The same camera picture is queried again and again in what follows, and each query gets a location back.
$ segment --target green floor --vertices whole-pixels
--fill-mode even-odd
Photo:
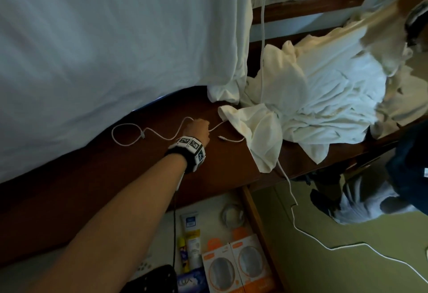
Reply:
[[[413,212],[343,226],[311,204],[312,188],[302,182],[293,183],[300,204],[294,208],[297,227],[329,247],[367,242],[387,256],[408,262],[428,280],[428,216]],[[368,247],[328,251],[297,232],[291,223],[292,198],[285,182],[256,192],[253,199],[292,292],[428,292],[428,284],[410,268],[384,259]]]

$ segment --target white curtain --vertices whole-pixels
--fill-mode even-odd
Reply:
[[[0,0],[0,182],[176,90],[238,100],[251,20],[250,0]]]

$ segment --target person's foot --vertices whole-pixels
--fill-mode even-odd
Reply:
[[[330,217],[329,211],[334,208],[335,202],[315,189],[312,189],[310,197],[312,204],[314,204],[315,207],[325,215]]]

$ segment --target black cable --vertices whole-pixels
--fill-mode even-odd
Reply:
[[[177,248],[176,248],[176,242],[177,242],[177,228],[176,228],[176,224],[175,224],[175,205],[176,205],[176,203],[177,203],[177,192],[175,192],[174,193],[174,197],[173,197],[173,200],[174,200],[174,212],[173,212],[173,215],[174,215],[174,254],[173,254],[173,269],[175,269],[175,251],[177,250]]]

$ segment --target gray pants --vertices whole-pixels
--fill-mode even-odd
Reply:
[[[346,182],[339,209],[331,212],[337,223],[361,223],[383,214],[416,211],[413,205],[396,193],[389,180],[385,164],[394,152],[395,149],[386,152],[361,174]]]

